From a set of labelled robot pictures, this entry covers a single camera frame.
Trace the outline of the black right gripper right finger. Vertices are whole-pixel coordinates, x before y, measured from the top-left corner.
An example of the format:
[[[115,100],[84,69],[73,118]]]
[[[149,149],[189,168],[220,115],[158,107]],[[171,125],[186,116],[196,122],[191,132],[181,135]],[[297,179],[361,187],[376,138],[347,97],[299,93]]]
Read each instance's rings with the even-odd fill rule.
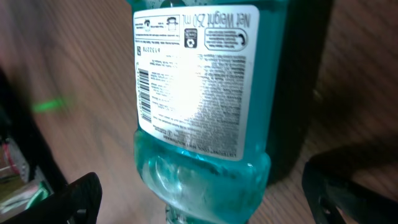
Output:
[[[302,187],[316,223],[397,223],[397,202],[307,162]]]

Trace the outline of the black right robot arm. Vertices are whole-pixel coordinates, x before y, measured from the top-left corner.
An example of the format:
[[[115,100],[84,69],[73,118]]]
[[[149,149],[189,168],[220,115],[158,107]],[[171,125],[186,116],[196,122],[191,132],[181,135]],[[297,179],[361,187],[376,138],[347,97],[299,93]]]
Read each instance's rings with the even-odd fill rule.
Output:
[[[6,223],[96,223],[102,199],[99,177],[89,172],[68,184],[33,119],[1,74],[1,149],[18,175],[33,179],[44,170],[50,195]],[[348,179],[305,164],[302,186],[316,223],[344,223],[345,212],[358,223],[397,223],[397,202]]]

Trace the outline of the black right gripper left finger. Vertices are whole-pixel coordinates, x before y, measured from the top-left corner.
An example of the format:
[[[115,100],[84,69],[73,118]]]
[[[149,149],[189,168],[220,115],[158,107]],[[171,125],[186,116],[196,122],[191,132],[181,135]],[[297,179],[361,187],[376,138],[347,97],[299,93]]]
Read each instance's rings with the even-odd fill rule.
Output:
[[[5,224],[74,223],[96,224],[103,191],[99,177],[89,172],[49,196],[38,205],[5,221]]]

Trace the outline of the blue Listerine mouthwash bottle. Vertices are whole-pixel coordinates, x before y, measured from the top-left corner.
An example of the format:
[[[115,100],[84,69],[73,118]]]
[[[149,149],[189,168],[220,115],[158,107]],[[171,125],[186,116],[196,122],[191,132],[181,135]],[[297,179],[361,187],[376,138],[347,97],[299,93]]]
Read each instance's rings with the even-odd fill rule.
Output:
[[[167,223],[246,223],[298,157],[333,2],[130,6],[141,179]]]

